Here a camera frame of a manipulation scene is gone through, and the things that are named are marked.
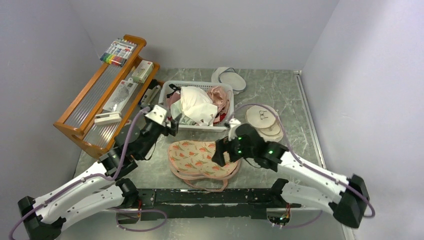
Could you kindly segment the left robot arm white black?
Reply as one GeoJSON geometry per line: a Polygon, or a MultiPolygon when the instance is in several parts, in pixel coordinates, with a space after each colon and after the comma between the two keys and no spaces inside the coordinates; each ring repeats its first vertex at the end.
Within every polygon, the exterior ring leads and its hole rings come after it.
{"type": "Polygon", "coordinates": [[[161,135],[175,136],[179,124],[156,111],[145,114],[142,129],[134,119],[114,138],[115,145],[91,167],[43,196],[18,201],[22,223],[31,240],[54,240],[76,222],[111,208],[132,208],[139,200],[125,176],[137,168],[161,135]]]}

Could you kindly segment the floral peach mesh laundry bag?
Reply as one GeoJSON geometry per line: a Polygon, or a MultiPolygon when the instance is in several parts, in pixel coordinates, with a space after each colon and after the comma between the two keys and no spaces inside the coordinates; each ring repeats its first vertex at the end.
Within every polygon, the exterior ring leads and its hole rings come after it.
{"type": "Polygon", "coordinates": [[[241,167],[241,161],[230,162],[228,153],[224,153],[224,166],[212,161],[216,153],[213,141],[181,140],[170,144],[167,156],[172,173],[195,189],[208,192],[222,192],[228,186],[241,167]],[[220,188],[205,188],[192,184],[195,180],[212,179],[222,181],[220,188]]]}

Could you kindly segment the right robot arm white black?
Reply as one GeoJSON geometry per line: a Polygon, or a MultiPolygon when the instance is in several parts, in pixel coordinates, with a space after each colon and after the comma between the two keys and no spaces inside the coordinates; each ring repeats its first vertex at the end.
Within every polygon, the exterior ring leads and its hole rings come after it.
{"type": "Polygon", "coordinates": [[[295,177],[302,184],[282,180],[282,187],[270,193],[275,207],[300,204],[331,214],[339,223],[358,229],[366,218],[370,195],[362,177],[331,172],[301,158],[275,141],[264,140],[249,124],[230,128],[228,135],[215,141],[212,161],[223,167],[241,159],[253,159],[260,168],[295,177]]]}

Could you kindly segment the white plastic laundry basket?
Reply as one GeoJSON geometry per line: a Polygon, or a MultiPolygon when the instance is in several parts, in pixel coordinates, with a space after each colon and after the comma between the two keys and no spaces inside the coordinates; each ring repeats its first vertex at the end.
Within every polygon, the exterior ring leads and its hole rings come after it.
{"type": "Polygon", "coordinates": [[[171,87],[171,85],[175,85],[176,87],[187,87],[187,86],[193,86],[198,87],[204,91],[209,90],[212,87],[220,86],[224,88],[226,93],[229,95],[229,108],[226,114],[226,118],[214,126],[199,126],[199,125],[180,125],[180,130],[187,130],[187,131],[204,131],[204,132],[223,132],[226,131],[227,128],[225,127],[225,121],[227,121],[231,114],[234,113],[234,95],[233,95],[233,88],[226,83],[219,83],[219,82],[203,82],[203,81],[182,81],[182,80],[169,80],[163,83],[161,92],[159,95],[159,104],[166,105],[166,99],[167,95],[173,93],[174,89],[171,87]]]}

